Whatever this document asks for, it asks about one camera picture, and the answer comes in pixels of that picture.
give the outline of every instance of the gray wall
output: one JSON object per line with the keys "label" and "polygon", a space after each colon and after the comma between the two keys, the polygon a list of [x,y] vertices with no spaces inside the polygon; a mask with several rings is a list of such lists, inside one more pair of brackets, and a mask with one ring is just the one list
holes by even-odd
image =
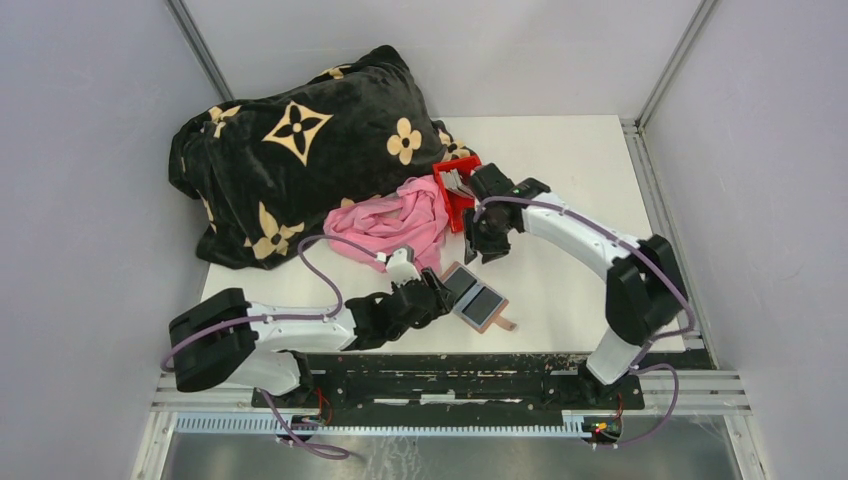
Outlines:
{"label": "gray wall", "polygon": [[205,271],[170,137],[216,98],[161,1],[2,12],[0,476],[126,478]]}
{"label": "gray wall", "polygon": [[186,0],[236,97],[389,43],[434,116],[633,118],[698,0]]}
{"label": "gray wall", "polygon": [[781,479],[848,467],[846,19],[842,0],[721,2],[647,130]]}

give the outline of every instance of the red container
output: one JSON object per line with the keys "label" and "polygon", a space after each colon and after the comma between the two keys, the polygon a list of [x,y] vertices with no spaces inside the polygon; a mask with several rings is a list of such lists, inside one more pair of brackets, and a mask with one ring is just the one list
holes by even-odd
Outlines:
{"label": "red container", "polygon": [[475,168],[482,165],[480,157],[472,155],[465,158],[457,158],[449,162],[442,162],[433,165],[433,176],[436,178],[436,183],[439,184],[439,190],[442,191],[442,198],[445,199],[445,209],[448,211],[450,219],[451,232],[458,233],[465,229],[462,224],[462,211],[466,208],[474,208],[474,199],[461,197],[453,192],[445,190],[445,185],[442,183],[442,177],[439,172],[448,172],[450,170],[459,171],[459,176],[463,183],[468,182],[468,177]]}

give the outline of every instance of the white table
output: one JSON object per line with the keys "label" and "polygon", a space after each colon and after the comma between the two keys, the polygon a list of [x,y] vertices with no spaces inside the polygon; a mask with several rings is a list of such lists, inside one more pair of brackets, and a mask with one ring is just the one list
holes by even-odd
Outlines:
{"label": "white table", "polygon": [[[573,208],[619,231],[647,238],[648,217],[633,165],[616,116],[448,118],[451,133],[496,163],[516,183],[536,177]],[[461,235],[448,231],[442,267],[462,260]],[[453,315],[423,330],[409,330],[399,341],[374,353],[544,353],[594,350],[607,328],[605,284],[585,265],[528,234],[510,234],[512,251],[470,269],[503,294],[510,304],[504,317],[514,332],[492,326],[479,334]],[[325,242],[306,255],[341,288],[345,298],[389,291],[375,270],[332,252]],[[211,265],[206,299],[228,287],[241,287],[248,300],[269,305],[319,307],[333,304],[330,289],[299,260],[273,271],[230,270]],[[672,322],[669,328],[678,328]],[[654,351],[682,351],[679,338],[662,340]]]}

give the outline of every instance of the pink towel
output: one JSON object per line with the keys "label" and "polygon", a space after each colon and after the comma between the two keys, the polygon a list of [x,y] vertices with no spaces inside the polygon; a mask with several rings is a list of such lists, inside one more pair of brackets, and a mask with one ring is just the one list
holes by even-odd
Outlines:
{"label": "pink towel", "polygon": [[[409,245],[415,250],[415,266],[441,272],[439,249],[444,245],[448,214],[439,186],[432,175],[408,179],[398,196],[366,200],[330,212],[324,233],[338,235],[373,252],[392,253]],[[359,250],[330,241],[330,248],[384,272],[384,266]]]}

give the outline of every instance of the blanket with floral pattern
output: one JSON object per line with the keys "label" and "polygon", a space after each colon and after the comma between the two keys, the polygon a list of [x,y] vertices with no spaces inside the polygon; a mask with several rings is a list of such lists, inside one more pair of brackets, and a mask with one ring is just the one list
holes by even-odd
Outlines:
{"label": "blanket with floral pattern", "polygon": [[192,118],[174,136],[168,176],[206,207],[198,257],[271,269],[322,233],[330,210],[470,154],[430,119],[409,67],[382,46],[294,90]]}

